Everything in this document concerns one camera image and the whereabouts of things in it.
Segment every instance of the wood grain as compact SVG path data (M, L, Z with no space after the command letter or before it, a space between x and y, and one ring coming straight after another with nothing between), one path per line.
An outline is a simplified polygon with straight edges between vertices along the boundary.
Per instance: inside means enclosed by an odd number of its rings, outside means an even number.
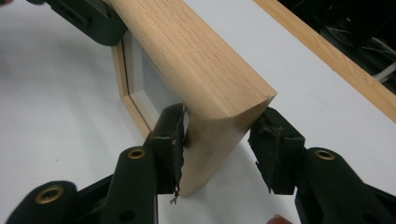
M191 114L181 194L205 184L276 92L180 0L110 0Z
M255 2L382 113L396 122L396 95L276 0L255 0Z

